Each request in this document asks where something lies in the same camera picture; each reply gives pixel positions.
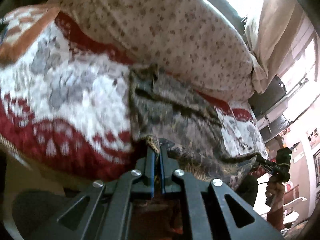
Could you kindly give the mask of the person's right forearm red sleeve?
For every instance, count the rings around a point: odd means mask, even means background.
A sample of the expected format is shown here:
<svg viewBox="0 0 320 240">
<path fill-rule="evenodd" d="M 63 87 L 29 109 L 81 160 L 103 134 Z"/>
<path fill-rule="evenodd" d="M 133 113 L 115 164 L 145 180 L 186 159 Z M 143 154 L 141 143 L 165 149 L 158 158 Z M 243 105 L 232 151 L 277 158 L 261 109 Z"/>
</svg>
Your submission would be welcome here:
<svg viewBox="0 0 320 240">
<path fill-rule="evenodd" d="M 280 200 L 274 202 L 270 211 L 267 213 L 267 221 L 278 231 L 284 228 L 284 204 Z"/>
</svg>

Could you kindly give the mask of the person's right hand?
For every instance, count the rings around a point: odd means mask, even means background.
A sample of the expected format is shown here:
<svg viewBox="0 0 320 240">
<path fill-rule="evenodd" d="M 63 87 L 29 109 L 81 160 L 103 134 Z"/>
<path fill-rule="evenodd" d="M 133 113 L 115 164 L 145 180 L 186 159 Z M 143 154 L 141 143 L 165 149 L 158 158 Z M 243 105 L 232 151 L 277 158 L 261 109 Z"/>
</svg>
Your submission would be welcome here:
<svg viewBox="0 0 320 240">
<path fill-rule="evenodd" d="M 271 176 L 267 182 L 265 196 L 266 205 L 272 209 L 280 208 L 284 205 L 285 186 L 275 176 Z"/>
</svg>

